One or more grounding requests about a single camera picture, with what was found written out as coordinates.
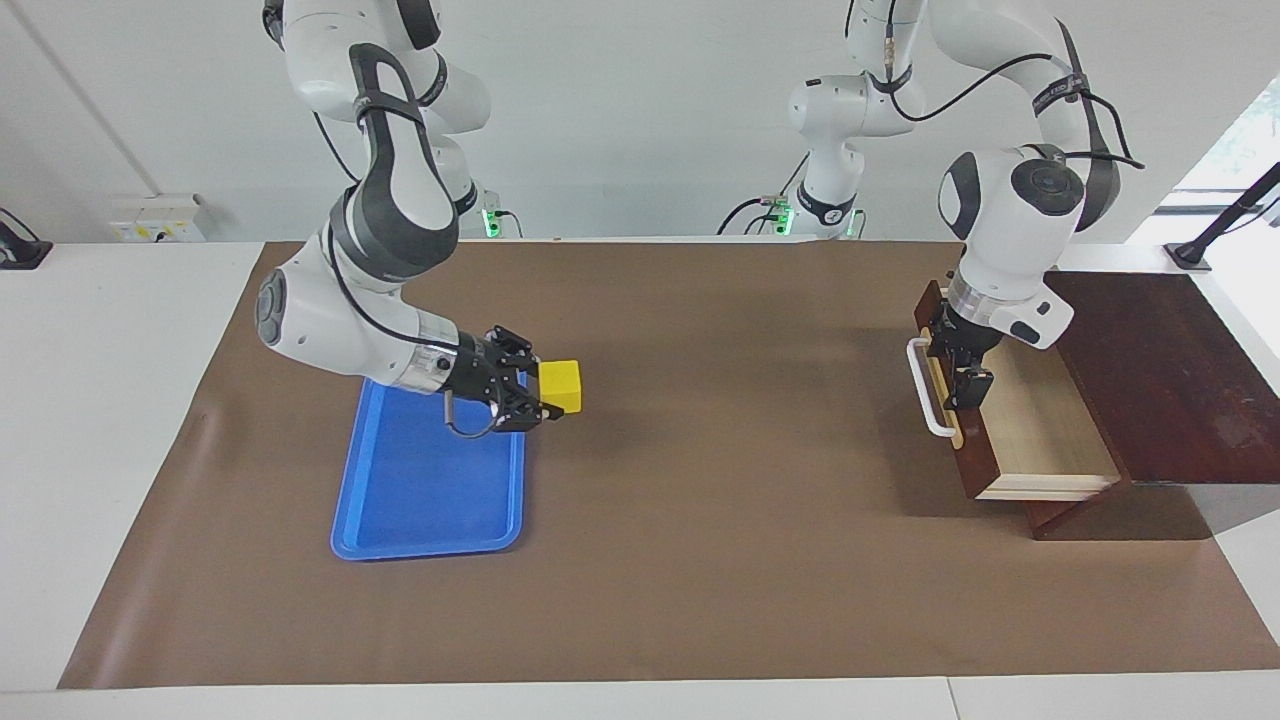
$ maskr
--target black cable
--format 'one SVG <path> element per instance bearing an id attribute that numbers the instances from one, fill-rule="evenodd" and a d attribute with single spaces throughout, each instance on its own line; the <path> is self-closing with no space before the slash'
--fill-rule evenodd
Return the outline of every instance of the black cable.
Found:
<path id="1" fill-rule="evenodd" d="M 727 228 L 728 224 L 733 222 L 733 218 L 736 218 L 739 215 L 739 213 L 741 213 L 742 210 L 746 210 L 751 205 L 767 205 L 767 202 L 762 197 L 753 197 L 751 200 L 748 200 L 746 202 L 742 202 L 737 208 L 733 208 L 733 211 L 730 213 L 727 218 L 724 218 L 724 222 L 721 223 L 721 227 L 719 227 L 718 231 L 716 231 L 716 234 L 724 234 L 724 228 Z"/>
<path id="2" fill-rule="evenodd" d="M 956 95 L 955 97 L 952 97 L 951 100 L 948 100 L 946 104 L 943 104 L 937 110 L 933 110 L 932 113 L 927 113 L 927 114 L 920 115 L 920 117 L 911 115 L 906 110 L 902 109 L 902 106 L 897 102 L 897 91 L 896 90 L 888 94 L 888 99 L 890 99 L 891 102 L 893 102 L 893 109 L 897 110 L 897 114 L 902 115 L 902 119 L 910 120 L 913 123 L 923 123 L 925 120 L 932 120 L 933 118 L 937 118 L 942 113 L 946 113 L 947 110 L 950 110 L 951 108 L 954 108 L 956 102 L 960 102 L 961 100 L 964 100 L 965 97 L 968 97 L 973 91 L 978 90 L 984 83 L 987 83 L 988 81 L 991 81 L 993 77 L 998 76 L 1000 73 L 1007 70 L 1009 68 L 1011 68 L 1011 67 L 1014 67 L 1014 65 L 1016 65 L 1019 63 L 1027 63 L 1027 61 L 1030 61 L 1030 60 L 1050 60 L 1050 61 L 1052 61 L 1053 56 L 1050 55 L 1050 54 L 1047 54 L 1047 53 L 1030 53 L 1028 55 L 1020 55 L 1018 58 L 1014 58 L 1012 60 L 1002 63 L 998 68 L 996 68 L 996 69 L 988 72 L 987 74 L 982 76 L 980 78 L 978 78 L 978 81 L 975 81 L 969 87 L 966 87 L 960 95 Z"/>
<path id="3" fill-rule="evenodd" d="M 1120 122 L 1120 111 L 1116 110 L 1116 106 L 1108 102 L 1105 97 L 1100 97 L 1087 90 L 1082 91 L 1080 96 L 1087 97 L 1097 102 L 1098 105 L 1102 105 L 1103 108 L 1107 109 L 1108 113 L 1111 113 L 1111 120 L 1115 122 L 1116 124 L 1116 137 L 1120 138 L 1120 151 L 1124 152 L 1125 158 L 1129 158 L 1132 160 L 1133 152 L 1129 151 L 1129 138 L 1126 138 L 1124 135 L 1124 123 Z"/>
<path id="4" fill-rule="evenodd" d="M 787 178 L 787 184 L 782 186 L 782 190 L 778 191 L 778 195 L 781 195 L 782 197 L 787 196 L 787 191 L 791 190 L 791 183 L 794 183 L 796 178 L 800 177 L 800 170 L 804 169 L 804 164 L 808 161 L 809 161 L 809 152 L 805 152 L 804 158 L 800 158 L 800 164 L 796 165 L 796 170 L 791 173 L 790 178 Z"/>
<path id="5" fill-rule="evenodd" d="M 760 229 L 755 232 L 755 234 L 760 234 L 760 233 L 764 232 L 764 228 L 769 224 L 769 220 L 777 220 L 777 219 L 778 219 L 777 215 L 771 215 L 771 214 L 765 213 L 765 214 L 760 215 L 759 218 L 756 218 L 756 219 L 751 220 L 750 223 L 748 223 L 746 224 L 746 232 L 744 232 L 742 234 L 751 234 L 751 228 L 755 227 L 755 223 L 760 223 Z"/>
<path id="6" fill-rule="evenodd" d="M 316 127 L 320 128 L 320 135 L 324 136 L 325 145 L 329 146 L 329 152 L 333 152 L 333 159 L 338 160 L 338 165 L 342 167 L 342 172 L 347 173 L 347 177 L 351 178 L 351 182 L 360 182 L 360 178 L 357 178 L 356 174 L 351 172 L 351 168 L 348 168 L 347 163 L 343 161 L 342 155 L 338 154 L 338 149 L 334 147 L 333 138 L 329 137 L 329 129 L 324 127 L 324 120 L 320 119 L 320 113 L 311 113 L 311 117 L 316 119 Z"/>
<path id="7" fill-rule="evenodd" d="M 1231 234 L 1235 231 L 1243 231 L 1244 228 L 1247 228 L 1247 227 L 1252 225 L 1253 223 L 1261 220 L 1262 215 L 1266 215 L 1267 213 L 1270 213 L 1271 209 L 1276 206 L 1276 204 L 1280 204 L 1280 195 L 1277 195 L 1276 199 L 1272 200 L 1270 205 L 1267 205 L 1266 208 L 1263 208 L 1257 215 L 1253 215 L 1253 218 L 1251 218 L 1247 223 L 1244 223 L 1242 225 L 1236 225 L 1236 227 L 1234 227 L 1234 228 L 1231 228 L 1229 231 L 1222 231 L 1222 234 Z"/>
<path id="8" fill-rule="evenodd" d="M 347 287 L 347 279 L 342 277 L 342 270 L 338 269 L 338 255 L 337 251 L 334 250 L 334 243 L 333 243 L 333 228 L 329 229 L 328 246 L 329 246 L 329 264 L 333 266 L 334 279 L 338 281 L 338 290 L 342 291 L 342 296 L 347 299 L 347 302 L 351 305 L 352 310 L 355 310 L 356 314 L 360 315 L 374 329 L 396 340 L 412 342 L 413 345 L 425 345 L 426 347 L 434 347 L 436 350 L 443 350 L 445 352 L 458 352 L 461 350 L 461 347 L 458 347 L 457 345 L 451 345 L 448 342 L 440 342 L 438 340 L 428 340 L 425 337 L 413 337 L 413 336 L 407 336 L 404 333 L 398 333 L 375 320 L 372 315 L 366 313 L 365 309 L 360 306 L 360 302 L 356 300 L 356 296 L 352 295 L 351 288 Z"/>
<path id="9" fill-rule="evenodd" d="M 372 318 L 372 315 L 370 315 L 360 305 L 360 302 L 356 300 L 356 296 L 352 295 L 351 288 L 347 287 L 346 278 L 342 277 L 342 270 L 338 269 L 338 256 L 337 256 L 337 251 L 334 250 L 333 229 L 332 228 L 329 229 L 329 242 L 328 242 L 328 245 L 329 245 L 329 264 L 333 266 L 333 277 L 334 277 L 334 279 L 338 281 L 338 290 L 342 291 L 342 296 L 347 299 L 347 302 L 351 305 L 352 310 L 355 310 L 356 314 L 361 316 L 361 319 L 364 319 L 366 323 L 369 323 L 370 327 L 372 327 L 375 331 L 378 331 L 378 332 L 380 332 L 380 333 L 383 333 L 383 334 L 385 334 L 388 337 L 393 337 L 393 338 L 403 341 L 403 342 L 411 342 L 413 345 L 422 345 L 422 346 L 426 346 L 426 347 L 434 347 L 436 350 L 443 350 L 445 352 L 461 352 L 462 348 L 458 347 L 457 345 L 451 345 L 448 342 L 440 342 L 440 341 L 435 341 L 435 340 L 428 340 L 425 337 L 413 337 L 413 336 L 407 336 L 404 333 L 398 333 L 398 332 L 388 328 L 387 325 L 379 323 L 378 320 L 375 320 Z M 476 359 L 480 363 L 484 364 L 485 369 L 488 369 L 489 373 L 490 373 L 490 375 L 494 378 L 494 380 L 493 380 L 493 387 L 494 387 L 494 393 L 495 393 L 494 395 L 494 402 L 500 409 L 502 404 L 503 404 L 503 398 L 502 398 L 503 389 L 502 389 L 502 382 L 499 382 L 497 379 L 498 377 L 500 377 L 500 373 L 498 373 L 498 369 L 494 368 L 493 364 L 489 363 L 489 360 L 485 359 L 483 355 L 476 355 Z M 445 423 L 445 424 L 449 427 L 449 430 L 452 430 L 454 434 L 457 434 L 458 437 L 461 437 L 463 439 L 480 439 L 480 438 L 488 436 L 489 433 L 492 433 L 494 430 L 494 428 L 497 428 L 498 419 L 497 419 L 497 416 L 494 416 L 493 421 L 489 423 L 489 427 L 485 428 L 484 430 L 479 432 L 479 433 L 463 433 L 462 430 L 460 430 L 453 424 L 449 424 L 449 423 Z"/>
<path id="10" fill-rule="evenodd" d="M 516 229 L 520 231 L 520 237 L 525 237 L 525 227 L 520 224 L 520 215 L 512 213 L 511 210 L 498 210 L 494 213 L 498 218 L 512 218 L 516 220 Z"/>
<path id="11" fill-rule="evenodd" d="M 1137 168 L 1139 170 L 1146 170 L 1147 169 L 1147 165 L 1144 163 L 1139 163 L 1139 161 L 1134 160 L 1133 158 L 1123 158 L 1120 155 L 1112 155 L 1111 152 L 1093 152 L 1091 150 L 1083 150 L 1080 152 L 1064 152 L 1062 156 L 1064 158 L 1088 158 L 1088 159 L 1092 159 L 1092 160 L 1110 160 L 1112 163 L 1124 163 L 1125 165 L 1130 165 L 1130 167 Z"/>
<path id="12" fill-rule="evenodd" d="M 10 213 L 9 210 L 6 210 L 4 208 L 0 208 L 0 213 L 8 215 L 10 220 L 18 223 L 22 227 L 22 229 L 27 231 L 27 234 L 31 236 L 31 240 L 35 240 L 36 242 L 40 242 L 40 236 L 36 234 L 36 231 L 31 229 L 31 225 L 28 225 L 27 223 L 22 222 L 22 218 L 19 218 L 18 215 L 14 215 L 13 213 Z"/>
<path id="13" fill-rule="evenodd" d="M 893 12 L 896 9 L 897 9 L 897 0 L 892 0 L 890 3 L 890 5 L 888 5 L 888 19 L 887 19 L 886 26 L 884 26 L 886 40 L 891 38 L 893 36 Z M 893 109 L 897 110 L 897 114 L 901 115 L 904 119 L 910 120 L 913 123 L 923 123 L 924 120 L 931 120 L 931 119 L 941 115 L 942 113 L 950 110 L 952 106 L 955 106 L 956 102 L 964 100 L 969 94 L 972 94 L 973 91 L 975 91 L 979 87 L 982 87 L 983 83 L 986 83 L 989 79 L 992 79 L 997 74 L 1007 70 L 1009 68 L 1011 68 L 1011 67 L 1014 67 L 1014 65 L 1016 65 L 1019 63 L 1025 63 L 1028 60 L 1048 60 L 1048 61 L 1052 61 L 1053 56 L 1048 55 L 1046 53 L 1030 53 L 1030 54 L 1027 54 L 1027 55 L 1021 55 L 1019 58 L 1014 58 L 1012 60 L 1009 60 L 1007 63 L 1004 63 L 998 68 L 996 68 L 996 69 L 988 72 L 987 74 L 982 76 L 977 82 L 974 82 L 973 85 L 970 85 L 969 87 L 966 87 L 964 90 L 964 92 L 961 92 L 960 95 L 956 95 L 955 97 L 952 97 L 950 101 L 947 101 L 946 104 L 943 104 L 937 110 L 934 110 L 932 113 L 928 113 L 925 115 L 920 115 L 918 118 L 914 117 L 914 115 L 910 115 L 910 114 L 908 114 L 906 111 L 902 110 L 902 106 L 897 101 L 897 90 L 896 88 L 890 91 L 888 99 L 893 104 Z M 1097 160 L 1111 160 L 1111 161 L 1115 161 L 1115 163 L 1124 163 L 1126 165 L 1132 165 L 1132 167 L 1134 167 L 1134 168 L 1137 168 L 1139 170 L 1147 169 L 1147 165 L 1144 165 L 1143 163 L 1139 163 L 1138 160 L 1135 160 L 1134 156 L 1133 156 L 1133 151 L 1129 150 L 1129 138 L 1125 137 L 1124 122 L 1120 119 L 1120 111 L 1116 110 L 1116 106 L 1112 105 L 1110 101 L 1107 101 L 1105 97 L 1094 95 L 1093 92 L 1089 92 L 1088 90 L 1082 90 L 1082 91 L 1079 91 L 1078 95 L 1080 95 L 1082 97 L 1087 97 L 1088 100 L 1092 100 L 1092 101 L 1097 102 L 1098 105 L 1102 105 L 1103 108 L 1107 109 L 1108 113 L 1111 113 L 1111 119 L 1112 119 L 1112 122 L 1115 123 L 1115 127 L 1116 127 L 1116 136 L 1120 138 L 1120 150 L 1124 151 L 1124 156 L 1121 158 L 1119 155 L 1110 155 L 1110 154 L 1106 154 L 1106 152 L 1068 152 L 1066 156 L 1068 158 L 1093 158 L 1093 159 L 1097 159 Z M 1052 102 L 1057 102 L 1059 100 L 1062 100 L 1065 97 L 1069 97 L 1069 95 L 1062 95 L 1062 96 L 1055 97 Z"/>

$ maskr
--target yellow block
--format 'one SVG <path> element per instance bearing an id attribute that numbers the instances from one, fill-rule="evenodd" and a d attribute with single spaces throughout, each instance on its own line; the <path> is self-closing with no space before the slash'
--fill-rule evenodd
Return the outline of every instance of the yellow block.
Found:
<path id="1" fill-rule="evenodd" d="M 577 360 L 558 360 L 538 366 L 538 395 L 543 402 L 566 414 L 582 411 L 582 375 Z"/>

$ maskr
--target white wall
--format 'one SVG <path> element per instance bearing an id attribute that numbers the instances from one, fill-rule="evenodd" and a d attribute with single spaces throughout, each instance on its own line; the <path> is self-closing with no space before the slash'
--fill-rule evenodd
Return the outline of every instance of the white wall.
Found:
<path id="1" fill-rule="evenodd" d="M 737 200 L 777 191 L 804 152 L 786 120 L 791 87 L 854 72 L 842 0 L 439 1 L 440 50 L 494 96 L 490 127 L 461 141 L 530 234 L 712 232 Z M 1116 210 L 1082 238 L 1121 241 L 1280 70 L 1272 3 L 1050 5 L 1151 165 L 1125 172 Z M 343 178 L 291 94 L 260 9 L 260 0 L 0 0 L 0 202 L 61 240 L 99 240 L 104 199 L 147 190 L 101 131 L 72 127 L 93 118 L 59 78 L 61 64 L 157 190 L 210 202 L 219 238 L 307 234 Z M 918 77 L 933 102 L 975 76 L 922 47 Z M 358 158 L 355 129 L 337 129 Z M 992 83 L 910 137 L 865 142 L 868 236 L 943 237 L 933 193 L 950 161 L 1034 140 L 1034 129 L 1021 92 Z"/>

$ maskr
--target brown table covering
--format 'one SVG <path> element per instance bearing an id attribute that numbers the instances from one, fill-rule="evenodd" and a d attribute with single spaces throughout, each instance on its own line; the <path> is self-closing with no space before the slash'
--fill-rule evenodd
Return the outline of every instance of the brown table covering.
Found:
<path id="1" fill-rule="evenodd" d="M 959 246 L 467 245 L 406 299 L 547 359 L 493 556 L 329 550 L 360 380 L 261 347 L 269 246 L 63 688 L 1280 667 L 1217 544 L 1039 543 L 965 500 L 905 364 Z"/>

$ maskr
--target blue tray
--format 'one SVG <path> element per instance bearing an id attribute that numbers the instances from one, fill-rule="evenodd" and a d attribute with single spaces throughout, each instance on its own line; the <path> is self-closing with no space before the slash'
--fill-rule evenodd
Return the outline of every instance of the blue tray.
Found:
<path id="1" fill-rule="evenodd" d="M 457 423 L 489 421 L 457 401 Z M 330 544 L 343 560 L 497 552 L 524 523 L 525 436 L 462 439 L 444 427 L 444 398 L 366 380 Z"/>

